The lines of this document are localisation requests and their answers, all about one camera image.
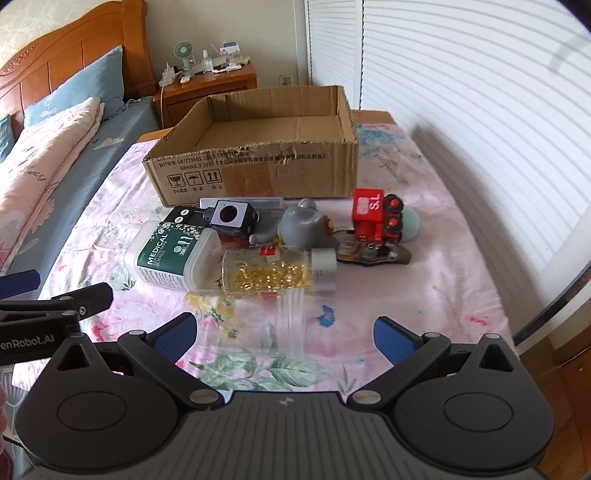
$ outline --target blue bed sheet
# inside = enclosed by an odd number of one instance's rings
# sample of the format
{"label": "blue bed sheet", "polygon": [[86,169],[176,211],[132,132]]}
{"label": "blue bed sheet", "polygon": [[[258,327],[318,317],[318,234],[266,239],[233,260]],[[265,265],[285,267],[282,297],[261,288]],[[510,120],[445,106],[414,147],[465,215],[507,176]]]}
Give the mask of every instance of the blue bed sheet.
{"label": "blue bed sheet", "polygon": [[41,226],[27,235],[8,271],[12,274],[35,269],[41,275],[40,287],[12,299],[34,300],[39,297],[72,228],[107,175],[141,135],[159,128],[152,97],[130,103],[125,111],[101,123],[96,135],[51,195],[53,211]]}

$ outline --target transparent empty jar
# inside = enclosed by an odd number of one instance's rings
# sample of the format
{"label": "transparent empty jar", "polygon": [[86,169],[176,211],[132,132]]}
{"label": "transparent empty jar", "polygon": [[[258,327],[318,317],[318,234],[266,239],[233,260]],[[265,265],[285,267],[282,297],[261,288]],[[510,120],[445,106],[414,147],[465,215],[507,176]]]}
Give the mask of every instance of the transparent empty jar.
{"label": "transparent empty jar", "polygon": [[304,290],[203,296],[197,350],[298,358],[304,354]]}
{"label": "transparent empty jar", "polygon": [[335,291],[336,254],[331,248],[309,252],[283,246],[230,248],[222,260],[222,283],[226,293],[303,288],[312,294],[330,294]]}

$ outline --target green label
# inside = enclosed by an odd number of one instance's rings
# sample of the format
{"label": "green label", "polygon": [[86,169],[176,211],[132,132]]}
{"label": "green label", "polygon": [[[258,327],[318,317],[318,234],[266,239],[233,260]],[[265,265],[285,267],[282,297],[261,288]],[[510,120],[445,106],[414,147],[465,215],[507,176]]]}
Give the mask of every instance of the green label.
{"label": "green label", "polygon": [[161,222],[138,256],[138,266],[183,275],[184,266],[203,228]]}

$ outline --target red toy truck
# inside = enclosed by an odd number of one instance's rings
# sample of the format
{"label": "red toy truck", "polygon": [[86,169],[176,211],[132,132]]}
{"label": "red toy truck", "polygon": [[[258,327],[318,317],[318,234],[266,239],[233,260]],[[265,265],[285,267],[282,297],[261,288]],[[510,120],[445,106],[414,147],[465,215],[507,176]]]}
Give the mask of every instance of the red toy truck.
{"label": "red toy truck", "polygon": [[356,240],[376,249],[399,243],[403,207],[402,200],[394,194],[384,197],[384,191],[380,189],[355,189],[351,219]]}

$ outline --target wall outlet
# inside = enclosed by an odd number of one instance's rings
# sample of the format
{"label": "wall outlet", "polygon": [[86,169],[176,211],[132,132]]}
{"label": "wall outlet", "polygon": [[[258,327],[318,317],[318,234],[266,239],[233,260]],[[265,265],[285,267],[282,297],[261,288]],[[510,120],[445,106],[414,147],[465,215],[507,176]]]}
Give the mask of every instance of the wall outlet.
{"label": "wall outlet", "polygon": [[279,86],[280,87],[289,87],[294,84],[294,79],[292,75],[279,75]]}

